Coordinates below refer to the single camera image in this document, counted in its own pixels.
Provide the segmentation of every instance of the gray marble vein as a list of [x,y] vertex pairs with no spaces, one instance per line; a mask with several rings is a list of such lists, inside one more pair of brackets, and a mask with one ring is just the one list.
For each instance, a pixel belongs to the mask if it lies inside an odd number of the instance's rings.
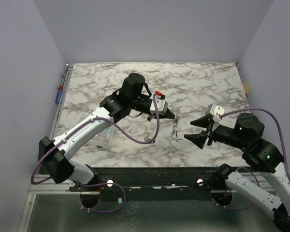
[[[199,149],[183,139],[185,133],[200,129],[190,121],[204,115],[207,105],[217,103],[226,112],[248,107],[243,86],[234,63],[88,63],[75,64],[62,109],[57,134],[61,134],[87,117],[105,96],[120,88],[129,73],[140,73],[152,92],[166,95],[170,110],[179,116],[178,123],[161,120],[156,143],[140,145],[115,130],[107,149],[97,149],[89,141],[73,160],[95,167],[191,167],[246,166],[242,153],[223,144]],[[233,127],[236,115],[224,118],[222,125]],[[142,115],[126,117],[118,125],[139,140],[151,138],[156,121]],[[177,128],[177,138],[172,135]]]

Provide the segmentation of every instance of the purple cable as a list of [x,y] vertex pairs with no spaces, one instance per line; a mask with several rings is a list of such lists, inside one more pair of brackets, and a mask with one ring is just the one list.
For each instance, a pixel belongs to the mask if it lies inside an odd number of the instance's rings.
[[[155,106],[155,111],[156,111],[156,119],[157,119],[157,128],[156,128],[156,133],[154,134],[152,139],[146,140],[146,141],[138,141],[134,138],[132,138],[130,135],[128,135],[123,129],[121,129],[116,123],[114,123],[112,120],[109,120],[107,118],[104,117],[95,117],[93,118],[93,121],[88,120],[87,122],[84,122],[83,124],[81,124],[80,126],[78,126],[77,128],[75,128],[70,134],[68,134],[64,139],[68,140],[70,139],[75,133],[77,133],[80,129],[82,129],[85,125],[92,123],[96,120],[103,120],[103,121],[107,121],[109,123],[111,123],[112,125],[114,125],[117,129],[119,129],[125,136],[127,136],[129,139],[131,139],[132,141],[138,143],[138,144],[151,144],[155,142],[156,137],[158,136],[159,133],[159,129],[160,129],[160,118],[159,118],[159,111],[158,111],[158,107],[157,107],[157,103],[156,103],[156,93],[153,94],[153,103]],[[63,144],[63,141],[60,141],[58,144],[56,144],[53,148],[51,148],[48,152],[46,152],[45,155],[42,156],[42,158],[38,161],[37,165],[35,166],[32,174],[31,174],[31,183],[33,185],[38,185],[41,184],[43,182],[45,182],[46,180],[51,179],[51,177],[47,177],[43,180],[40,180],[38,182],[34,181],[34,175],[37,172],[39,166],[43,163],[43,161],[46,159],[46,157],[49,156],[49,154],[51,154],[56,148],[58,148],[59,146],[61,146]]]
[[[92,211],[92,212],[96,212],[96,213],[102,213],[102,214],[111,214],[111,213],[114,213],[114,212],[117,212],[118,210],[120,210],[122,207],[124,207],[125,203],[126,203],[126,192],[124,190],[124,188],[117,184],[117,183],[111,183],[112,185],[116,185],[118,187],[120,187],[120,189],[122,190],[123,194],[124,194],[124,199],[121,203],[121,205],[116,208],[116,209],[113,209],[113,210],[97,210],[97,209],[93,209],[93,208],[86,208],[83,206],[83,203],[82,203],[82,198],[80,199],[80,204],[82,205],[82,208],[81,209],[86,209],[86,210],[89,210],[89,211]],[[97,186],[102,186],[102,185],[110,185],[110,183],[100,183],[100,184],[95,184],[95,185],[83,185],[80,183],[81,186],[85,186],[85,187],[97,187]]]
[[287,162],[287,154],[286,154],[286,148],[285,148],[285,142],[284,142],[284,138],[282,135],[282,131],[281,131],[281,127],[280,124],[277,120],[277,118],[275,117],[275,115],[273,115],[270,111],[263,109],[263,108],[245,108],[245,109],[239,109],[239,110],[234,110],[228,113],[223,114],[220,118],[232,115],[232,114],[236,114],[239,112],[243,112],[243,111],[250,111],[250,110],[259,110],[259,111],[263,111],[268,113],[275,121],[276,125],[277,125],[277,129],[278,129],[278,134],[279,134],[279,138],[280,138],[280,143],[281,143],[281,149],[282,149],[282,155],[284,157],[284,166],[286,169],[286,174],[290,183],[290,171],[289,171],[289,166],[288,166],[288,162]]
[[[257,177],[252,173],[251,170],[249,170],[248,168],[245,168],[245,167],[239,167],[239,168],[237,168],[236,170],[238,171],[238,170],[241,170],[241,169],[244,169],[244,170],[248,171],[248,172],[249,172],[249,173],[250,173],[250,174],[255,178],[258,187],[260,187],[260,183],[259,183]],[[212,200],[213,200],[213,202],[216,203],[217,206],[220,206],[220,207],[222,207],[222,208],[224,208],[224,209],[234,210],[234,211],[243,211],[243,210],[248,210],[248,209],[251,209],[252,207],[255,206],[255,204],[253,203],[253,204],[251,204],[250,206],[247,206],[246,208],[236,209],[236,208],[231,208],[231,207],[227,207],[227,206],[220,205],[220,204],[218,204],[218,203],[215,201],[214,198],[212,198]]]

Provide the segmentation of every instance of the purple hose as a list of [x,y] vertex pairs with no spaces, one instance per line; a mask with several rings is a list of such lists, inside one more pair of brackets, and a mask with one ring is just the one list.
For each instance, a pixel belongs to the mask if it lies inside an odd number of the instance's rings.
[[[89,211],[92,211],[92,212],[96,212],[96,213],[102,213],[102,214],[111,214],[111,213],[114,213],[114,212],[117,212],[118,210],[120,210],[122,207],[125,206],[125,203],[126,203],[126,192],[124,190],[124,188],[117,184],[117,183],[111,183],[112,185],[116,185],[118,187],[120,187],[120,189],[122,190],[123,192],[123,195],[124,195],[124,199],[122,201],[122,204],[116,208],[116,209],[113,209],[113,210],[97,210],[97,209],[93,209],[93,208],[86,208],[83,206],[83,203],[82,203],[82,198],[80,199],[80,204],[82,205],[82,208],[86,209],[86,210],[89,210]],[[95,185],[83,185],[80,183],[81,186],[85,186],[85,187],[97,187],[97,186],[102,186],[102,185],[110,185],[110,183],[100,183],[100,184],[95,184]]]
[[[138,143],[138,144],[151,144],[151,143],[154,143],[155,142],[155,139],[156,137],[158,136],[158,133],[159,133],[159,129],[160,129],[160,118],[159,118],[159,111],[158,111],[158,107],[157,107],[157,103],[156,103],[156,93],[153,94],[153,103],[154,103],[154,106],[155,106],[155,111],[156,111],[156,119],[157,119],[157,128],[156,128],[156,133],[154,134],[154,137],[152,139],[149,139],[147,141],[138,141],[134,138],[132,138],[130,135],[128,135],[123,129],[121,129],[116,123],[114,123],[113,121],[107,119],[107,118],[104,118],[104,117],[95,117],[93,118],[93,121],[96,121],[96,120],[103,120],[103,121],[107,121],[109,123],[111,123],[112,125],[114,125],[117,129],[119,129],[125,136],[127,136],[129,139],[131,139],[132,141]],[[84,122],[83,124],[81,124],[80,126],[78,126],[77,128],[75,128],[70,134],[68,134],[64,139],[65,140],[68,140],[70,139],[75,133],[77,133],[80,129],[82,129],[85,125],[91,123],[90,120],[88,120],[87,122]],[[63,144],[62,141],[60,141],[58,144],[56,144],[53,148],[51,148],[48,152],[46,152],[45,155],[42,156],[42,158],[38,161],[37,165],[35,166],[32,174],[31,174],[31,183],[33,185],[38,185],[38,184],[41,184],[43,182],[45,182],[46,180],[49,180],[51,179],[51,177],[47,177],[43,180],[40,180],[38,182],[35,182],[34,181],[34,175],[35,173],[37,172],[38,168],[40,167],[40,165],[43,163],[43,161],[46,159],[46,157],[49,156],[49,154],[51,154],[56,148],[58,148],[59,146],[61,146]]]
[[[241,169],[244,169],[244,170],[248,171],[248,172],[249,172],[249,173],[250,173],[250,174],[255,178],[258,187],[260,187],[260,183],[259,183],[257,177],[252,173],[251,170],[249,170],[248,168],[245,168],[245,167],[239,167],[239,168],[237,168],[236,170],[238,171],[238,170],[241,170]],[[227,207],[227,206],[220,205],[220,204],[218,204],[218,203],[215,201],[214,198],[212,198],[212,200],[213,200],[213,202],[216,203],[217,206],[220,206],[220,207],[222,207],[222,208],[224,208],[224,209],[234,210],[234,211],[243,211],[243,210],[248,210],[248,209],[251,209],[252,207],[255,206],[255,204],[253,203],[253,204],[251,204],[250,206],[248,206],[248,207],[246,207],[246,208],[236,209],[236,208],[231,208],[231,207]]]
[[284,142],[284,138],[283,138],[283,135],[282,135],[280,124],[279,124],[277,118],[275,117],[275,115],[273,115],[270,111],[268,111],[266,109],[263,109],[263,108],[245,108],[245,109],[239,109],[239,110],[234,110],[234,111],[225,113],[220,118],[223,118],[223,117],[226,117],[226,116],[229,116],[229,115],[232,115],[232,114],[236,114],[236,113],[239,113],[239,112],[243,112],[243,111],[250,111],[250,110],[259,110],[259,111],[266,112],[274,119],[274,121],[275,121],[275,123],[277,125],[278,133],[279,133],[281,149],[282,149],[282,155],[284,157],[284,166],[285,166],[286,174],[287,174],[287,177],[288,177],[288,180],[289,180],[289,183],[290,183],[290,171],[289,171],[289,167],[288,167],[285,142]]

